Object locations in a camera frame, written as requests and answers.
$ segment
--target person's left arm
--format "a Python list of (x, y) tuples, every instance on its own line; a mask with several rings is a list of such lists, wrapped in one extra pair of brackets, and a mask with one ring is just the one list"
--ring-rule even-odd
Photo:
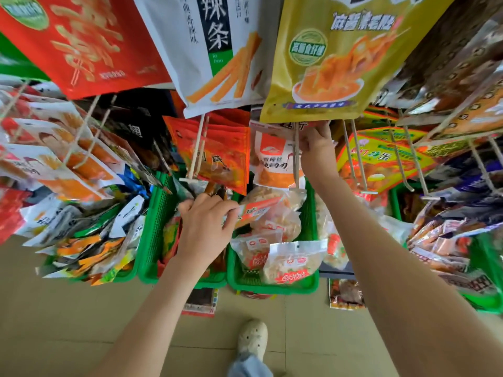
[(187, 298), (229, 243), (237, 222), (237, 206), (237, 202), (205, 193), (194, 202), (179, 204), (183, 228), (177, 254), (91, 376), (159, 376)]

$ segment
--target gold snack bag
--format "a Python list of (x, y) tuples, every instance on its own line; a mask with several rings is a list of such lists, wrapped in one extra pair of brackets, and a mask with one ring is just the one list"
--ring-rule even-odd
[(260, 121), (354, 119), (453, 0), (285, 0)]

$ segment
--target person's right arm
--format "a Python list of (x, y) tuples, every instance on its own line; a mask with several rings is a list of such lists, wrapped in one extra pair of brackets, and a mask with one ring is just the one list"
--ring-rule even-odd
[(338, 177), (328, 125), (305, 134), (302, 169), (330, 211), (398, 373), (502, 375), (503, 345), (475, 310), (382, 229)]

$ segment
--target hand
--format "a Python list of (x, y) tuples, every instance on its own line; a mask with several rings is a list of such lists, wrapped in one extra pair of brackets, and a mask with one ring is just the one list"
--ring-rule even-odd
[(181, 202), (182, 233), (176, 257), (187, 262), (199, 276), (228, 245), (237, 222), (236, 201), (222, 201), (219, 196), (206, 193)]
[(315, 189), (338, 177), (336, 151), (328, 122), (304, 131), (299, 147), (302, 171)]

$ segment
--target person's left hand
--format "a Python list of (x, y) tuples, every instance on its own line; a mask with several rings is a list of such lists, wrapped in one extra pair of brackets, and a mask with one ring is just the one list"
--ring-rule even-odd
[[(176, 257), (202, 274), (228, 245), (237, 222), (236, 201), (202, 193), (181, 202), (182, 233)], [(222, 226), (223, 217), (227, 219)]]

